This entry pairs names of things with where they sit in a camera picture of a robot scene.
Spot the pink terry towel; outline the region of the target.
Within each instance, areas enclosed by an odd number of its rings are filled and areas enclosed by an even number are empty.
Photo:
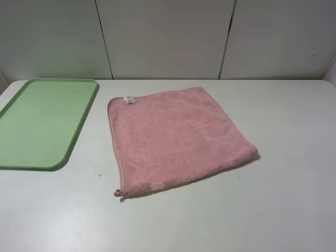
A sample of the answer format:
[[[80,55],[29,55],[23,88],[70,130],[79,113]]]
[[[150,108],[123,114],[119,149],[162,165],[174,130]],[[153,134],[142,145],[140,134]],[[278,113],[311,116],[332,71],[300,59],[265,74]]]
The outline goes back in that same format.
[[[202,87],[113,98],[107,112],[120,175],[116,197],[192,183],[258,156]]]

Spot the green plastic tray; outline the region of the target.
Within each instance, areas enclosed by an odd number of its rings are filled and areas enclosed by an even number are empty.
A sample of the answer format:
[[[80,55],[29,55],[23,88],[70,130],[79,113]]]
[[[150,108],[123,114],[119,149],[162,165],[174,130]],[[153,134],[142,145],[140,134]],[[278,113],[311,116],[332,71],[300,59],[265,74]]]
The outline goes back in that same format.
[[[32,79],[1,110],[1,169],[60,169],[99,90],[93,79]]]

